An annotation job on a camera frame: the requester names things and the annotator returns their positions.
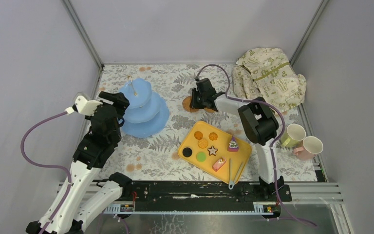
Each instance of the blue plate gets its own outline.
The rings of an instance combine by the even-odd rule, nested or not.
[[[151,99],[147,104],[139,108],[126,110],[124,120],[130,123],[142,123],[151,120],[160,111],[160,99],[158,93],[152,92]]]
[[[147,138],[164,129],[169,116],[170,110],[168,110],[164,99],[160,97],[160,111],[154,118],[144,123],[130,123],[125,121],[121,129],[128,135],[138,138]]]
[[[130,102],[128,109],[139,108],[147,104],[152,94],[151,83],[142,78],[137,78],[132,81],[134,89],[132,89],[132,86],[129,84],[131,84],[131,81],[125,83],[125,85],[118,90],[122,92]]]

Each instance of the tray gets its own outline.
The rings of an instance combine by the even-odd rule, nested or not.
[[[196,139],[194,136],[195,132],[201,132],[203,134],[203,139],[207,140],[208,145],[205,148],[200,148],[198,146],[199,140]],[[217,134],[217,140],[210,140],[209,135],[210,133]],[[229,146],[229,142],[232,138],[232,135],[206,123],[203,121],[198,121],[194,124],[190,132],[188,133],[187,137],[184,139],[183,143],[180,145],[178,149],[178,156],[189,163],[192,163],[196,167],[202,169],[203,171],[213,175],[214,177],[218,178],[219,180],[223,181],[224,183],[229,182],[229,160],[231,159],[231,176],[234,179],[237,171],[240,168],[240,164],[244,162],[244,166],[242,170],[239,172],[239,177],[237,181],[234,182],[236,184],[240,180],[240,176],[249,161],[252,148],[251,146],[241,140],[236,138],[237,145],[239,146],[239,150],[237,152],[229,152],[227,148]],[[214,148],[218,149],[216,156],[209,155],[209,151],[207,149],[214,146]],[[192,151],[191,156],[184,156],[183,150],[185,148],[190,148]],[[206,155],[206,159],[203,162],[198,161],[197,154],[203,152]],[[224,157],[226,159],[226,163],[216,172],[213,170],[213,164],[220,159],[220,157]]]

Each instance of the star-shaped cookie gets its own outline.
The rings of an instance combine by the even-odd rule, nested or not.
[[[208,155],[214,155],[214,156],[216,156],[216,152],[218,151],[218,149],[214,148],[214,146],[211,146],[211,148],[207,150],[208,150]]]

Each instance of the purple cake slice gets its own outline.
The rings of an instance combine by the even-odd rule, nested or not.
[[[229,152],[237,152],[237,151],[239,151],[239,145],[237,144],[236,139],[234,138],[234,136],[231,137],[231,140],[230,140],[230,143],[228,145],[227,151],[229,151]]]

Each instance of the mug handle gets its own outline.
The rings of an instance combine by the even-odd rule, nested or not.
[[[290,137],[289,137],[288,139],[286,139],[286,140],[281,144],[281,147],[282,147],[282,148],[286,147],[286,145],[289,144],[290,140],[291,140]]]
[[[303,147],[295,148],[295,149],[293,150],[293,154],[296,155],[296,156],[298,156],[298,155],[299,155],[299,152],[300,152],[300,151],[303,151],[303,150],[304,150]]]

